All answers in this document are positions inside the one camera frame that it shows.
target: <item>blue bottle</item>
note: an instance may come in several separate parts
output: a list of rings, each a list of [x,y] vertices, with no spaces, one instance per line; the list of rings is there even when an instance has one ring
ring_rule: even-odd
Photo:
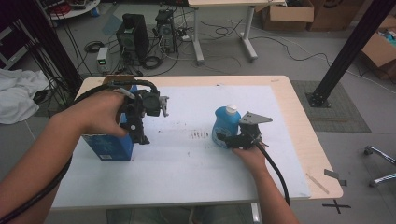
[[[236,105],[222,106],[216,110],[216,122],[212,130],[213,141],[221,147],[227,148],[224,138],[238,134],[238,124],[241,115],[236,110]]]

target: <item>black equipment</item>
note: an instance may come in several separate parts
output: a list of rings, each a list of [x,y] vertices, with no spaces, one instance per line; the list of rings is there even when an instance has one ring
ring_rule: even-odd
[[[116,32],[121,57],[129,65],[140,65],[149,50],[149,36],[145,17],[138,14],[122,15],[123,23]]]
[[[174,11],[170,9],[159,10],[158,16],[155,18],[157,22],[156,33],[160,36],[160,47],[164,53],[175,53],[177,51],[173,13]]]
[[[285,179],[283,178],[283,175],[280,173],[274,161],[271,159],[270,155],[268,155],[268,153],[265,151],[265,148],[263,147],[265,144],[262,142],[262,132],[260,132],[259,129],[259,123],[272,121],[273,120],[271,118],[247,112],[246,115],[239,120],[241,134],[237,136],[223,137],[222,140],[225,142],[226,146],[230,148],[241,147],[243,149],[249,149],[253,146],[256,146],[274,168],[274,171],[279,177],[280,183],[283,187],[286,203],[290,206],[289,191],[288,187],[286,186]]]
[[[128,131],[134,143],[140,145],[149,144],[149,140],[145,136],[142,118],[145,115],[159,117],[161,111],[163,112],[163,116],[167,117],[166,108],[169,97],[160,96],[157,87],[146,80],[111,81],[107,84],[110,89],[122,88],[126,85],[151,87],[151,91],[138,90],[132,93],[122,91],[127,97],[125,97],[124,104],[120,109],[120,112],[125,113],[126,117],[126,122],[120,124],[121,128]]]

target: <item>chair leg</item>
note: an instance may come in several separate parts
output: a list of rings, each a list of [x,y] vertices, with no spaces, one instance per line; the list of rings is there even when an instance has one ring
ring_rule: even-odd
[[[396,160],[394,160],[392,157],[388,156],[387,154],[383,153],[381,150],[372,146],[367,146],[366,149],[364,149],[364,154],[366,155],[371,155],[373,154],[373,152],[396,166]]]
[[[377,187],[379,184],[382,184],[384,182],[390,181],[390,180],[392,180],[394,178],[396,178],[396,174],[386,175],[384,177],[372,180],[372,181],[370,181],[370,187]]]
[[[387,160],[388,162],[390,162],[390,163],[392,163],[393,165],[396,166],[396,160],[394,160],[392,157],[388,156],[387,154],[383,153],[381,150],[379,150],[379,149],[377,149],[375,147],[372,147],[372,146],[367,146],[364,149],[364,154],[365,155],[371,155],[371,154],[373,154],[373,152],[375,154],[377,154],[378,156],[384,158],[385,160]],[[370,186],[371,187],[377,187],[379,184],[387,182],[387,181],[390,181],[390,180],[395,179],[395,178],[396,178],[396,174],[386,175],[386,176],[383,176],[383,177],[380,177],[378,179],[370,181]]]

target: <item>metal bracket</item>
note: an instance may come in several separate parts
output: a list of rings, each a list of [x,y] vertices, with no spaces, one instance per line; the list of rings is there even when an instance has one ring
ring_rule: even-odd
[[[167,104],[168,104],[168,96],[160,96],[160,104],[161,104],[161,109],[163,110],[163,116],[164,117],[168,117],[169,114],[167,113],[166,109],[167,109]]]
[[[239,123],[240,124],[259,124],[259,123],[266,123],[266,122],[271,122],[271,121],[273,121],[273,119],[247,112],[246,115],[239,120]]]
[[[317,108],[330,108],[331,104],[327,99],[323,100],[323,96],[319,95],[316,91],[314,92],[306,92],[306,99],[311,107]]]

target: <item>gray carpet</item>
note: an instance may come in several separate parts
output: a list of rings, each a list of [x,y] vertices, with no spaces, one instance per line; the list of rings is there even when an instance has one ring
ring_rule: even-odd
[[[316,132],[330,133],[370,133],[371,130],[361,117],[356,106],[350,100],[341,83],[338,83],[328,102],[330,107],[311,107],[305,94],[313,92],[318,81],[292,81],[304,111]]]

